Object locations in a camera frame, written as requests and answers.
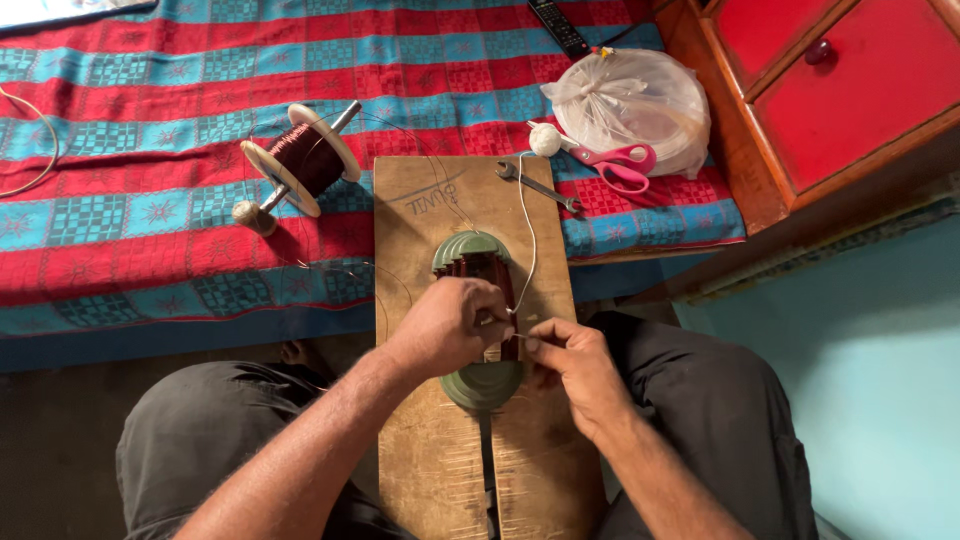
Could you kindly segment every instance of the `green plastic end cap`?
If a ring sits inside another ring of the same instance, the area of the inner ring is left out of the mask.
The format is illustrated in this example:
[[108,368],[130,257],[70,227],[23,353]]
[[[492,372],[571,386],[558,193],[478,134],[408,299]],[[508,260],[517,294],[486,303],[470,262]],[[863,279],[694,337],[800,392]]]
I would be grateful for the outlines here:
[[500,260],[510,262],[510,252],[503,242],[490,233],[460,231],[444,240],[433,256],[433,269],[440,270],[464,255],[477,253],[496,253]]
[[470,364],[440,377],[440,386],[463,408],[490,410],[507,403],[522,381],[523,362],[504,360]]

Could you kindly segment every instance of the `metal wrench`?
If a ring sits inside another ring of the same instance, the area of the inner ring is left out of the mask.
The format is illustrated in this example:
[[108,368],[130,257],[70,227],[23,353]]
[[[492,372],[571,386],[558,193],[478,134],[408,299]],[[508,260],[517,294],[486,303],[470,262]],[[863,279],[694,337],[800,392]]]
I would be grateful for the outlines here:
[[493,171],[496,173],[496,176],[502,178],[503,180],[520,180],[525,185],[533,187],[536,191],[539,191],[541,194],[546,195],[547,197],[550,197],[551,199],[553,199],[554,201],[557,201],[561,205],[564,205],[564,208],[566,208],[566,211],[570,213],[577,213],[580,211],[580,209],[573,206],[574,203],[576,203],[577,205],[582,205],[582,203],[580,202],[580,199],[576,197],[564,197],[560,193],[557,193],[553,189],[550,189],[549,187],[537,182],[536,180],[533,180],[527,175],[518,176],[518,174],[516,173],[516,167],[514,166],[513,163],[509,161],[498,161],[497,164],[500,165],[501,167],[505,167],[506,169],[502,171]]

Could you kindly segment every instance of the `white wire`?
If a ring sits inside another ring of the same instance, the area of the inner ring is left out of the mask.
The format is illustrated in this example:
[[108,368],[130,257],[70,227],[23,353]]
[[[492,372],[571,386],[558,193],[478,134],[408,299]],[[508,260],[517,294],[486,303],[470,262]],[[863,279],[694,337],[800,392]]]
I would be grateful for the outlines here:
[[47,173],[50,172],[50,169],[54,168],[54,165],[57,163],[57,158],[60,156],[60,142],[57,140],[57,132],[54,130],[53,124],[50,123],[50,120],[47,119],[46,115],[44,115],[42,112],[40,112],[39,109],[34,107],[34,104],[30,103],[29,101],[23,98],[19,98],[14,95],[8,94],[6,91],[4,91],[4,89],[1,86],[0,86],[0,95],[7,96],[8,98],[14,101],[22,103],[23,105],[26,105],[27,107],[32,109],[34,112],[36,112],[37,116],[40,117],[40,120],[43,120],[43,123],[47,125],[47,128],[50,130],[50,135],[54,137],[54,155],[52,158],[50,158],[50,162],[47,164],[47,168],[43,169],[43,172],[41,172],[39,176],[27,182],[26,184],[22,185],[21,187],[0,193],[0,197],[9,197],[11,195],[16,195],[17,193],[20,193],[21,191],[26,191],[27,189],[30,189],[31,187],[34,186],[34,184],[39,182],[43,177],[47,176]]
[[520,291],[520,298],[516,301],[516,306],[513,309],[507,308],[507,313],[511,315],[515,314],[518,309],[520,309],[520,304],[523,303],[523,295],[527,293],[527,286],[530,284],[530,280],[534,277],[534,270],[537,268],[537,234],[534,233],[534,226],[530,223],[530,214],[527,213],[527,204],[523,201],[523,182],[520,181],[523,178],[523,156],[527,154],[535,154],[532,150],[527,152],[521,152],[518,159],[520,161],[519,170],[516,172],[516,184],[519,185],[520,192],[520,205],[523,207],[523,217],[527,218],[527,227],[530,228],[530,236],[534,240],[534,261],[530,263],[530,274],[527,276],[527,282],[523,284],[523,290]]

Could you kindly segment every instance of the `drawer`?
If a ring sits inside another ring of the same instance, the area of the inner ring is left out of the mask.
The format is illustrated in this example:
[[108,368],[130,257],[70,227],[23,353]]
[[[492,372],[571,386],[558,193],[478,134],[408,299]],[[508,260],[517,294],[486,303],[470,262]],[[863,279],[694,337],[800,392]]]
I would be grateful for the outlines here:
[[712,19],[746,92],[837,0],[726,0]]
[[797,193],[960,103],[960,42],[926,0],[862,0],[754,102]]

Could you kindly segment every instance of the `patterned bedspread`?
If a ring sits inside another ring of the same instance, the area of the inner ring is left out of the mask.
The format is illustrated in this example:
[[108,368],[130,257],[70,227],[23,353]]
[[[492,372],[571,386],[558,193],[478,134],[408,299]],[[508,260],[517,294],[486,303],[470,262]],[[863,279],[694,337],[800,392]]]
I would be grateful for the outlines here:
[[[620,1],[561,7],[590,43],[631,22]],[[645,25],[619,46],[661,42]],[[569,65],[523,0],[161,0],[0,37],[0,85],[50,116],[61,153],[42,183],[0,200],[0,334],[367,302],[373,159],[423,149],[354,120],[344,139],[361,181],[324,193],[319,219],[281,205],[264,240],[229,216],[271,191],[238,141],[288,128],[290,103],[323,115],[357,98],[440,155],[515,154],[528,149],[525,120],[553,120],[539,85]],[[33,178],[51,149],[42,122],[0,98],[0,191]],[[743,239],[713,167],[656,181],[637,205],[566,155],[552,162],[558,190],[588,207],[562,215],[569,257]]]

